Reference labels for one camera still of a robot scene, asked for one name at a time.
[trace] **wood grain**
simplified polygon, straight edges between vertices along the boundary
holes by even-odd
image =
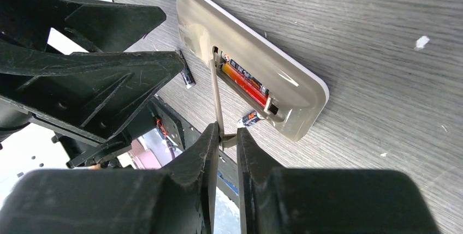
[[[114,1],[157,5],[168,16],[131,50],[182,48],[176,0]],[[441,230],[463,233],[463,0],[213,1],[329,86],[326,108],[300,141],[286,140],[266,123],[252,127],[263,149],[289,167],[403,171]],[[423,35],[429,43],[414,50]],[[197,85],[186,90],[178,76],[159,95],[204,130],[215,120],[210,74],[185,54]],[[232,133],[250,107],[219,86],[225,129]],[[227,154],[235,159],[235,149]]]

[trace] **red battery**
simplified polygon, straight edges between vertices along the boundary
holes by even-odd
[[[222,65],[222,71],[227,74],[232,80],[238,84],[244,91],[246,91],[251,98],[253,98],[260,106],[265,107],[268,95],[263,95],[254,85],[252,85],[248,79],[243,77],[235,68],[226,62]]]

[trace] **black plastic part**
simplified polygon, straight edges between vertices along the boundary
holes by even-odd
[[[0,233],[212,233],[218,137],[210,124],[160,170],[31,172],[5,202]]]
[[[439,233],[401,172],[285,169],[246,128],[237,152],[241,233]]]
[[[0,116],[26,117],[19,127],[0,120],[0,141],[28,122],[91,146],[117,136],[183,69],[176,52],[122,52],[165,19],[152,6],[0,0],[0,100],[14,106]],[[95,53],[59,53],[50,28]]]

